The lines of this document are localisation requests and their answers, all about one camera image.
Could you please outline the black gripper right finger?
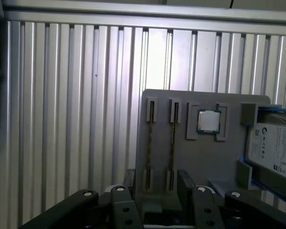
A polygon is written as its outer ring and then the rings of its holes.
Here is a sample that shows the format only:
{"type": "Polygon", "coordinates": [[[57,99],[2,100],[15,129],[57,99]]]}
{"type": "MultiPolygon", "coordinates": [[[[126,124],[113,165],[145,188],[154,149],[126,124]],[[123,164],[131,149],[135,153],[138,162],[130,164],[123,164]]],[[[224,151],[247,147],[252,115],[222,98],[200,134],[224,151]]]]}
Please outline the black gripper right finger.
{"type": "Polygon", "coordinates": [[[183,169],[177,171],[177,195],[196,229],[286,229],[286,213],[246,192],[228,191],[221,197],[196,186],[183,169]]]}

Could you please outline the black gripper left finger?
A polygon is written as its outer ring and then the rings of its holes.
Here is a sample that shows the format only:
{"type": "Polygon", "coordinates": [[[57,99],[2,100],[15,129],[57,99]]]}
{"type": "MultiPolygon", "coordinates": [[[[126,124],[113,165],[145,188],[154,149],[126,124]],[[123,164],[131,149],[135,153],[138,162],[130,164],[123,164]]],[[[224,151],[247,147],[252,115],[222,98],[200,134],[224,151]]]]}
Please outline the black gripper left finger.
{"type": "Polygon", "coordinates": [[[82,189],[21,226],[22,229],[142,229],[133,199],[135,170],[99,194],[82,189]]]}

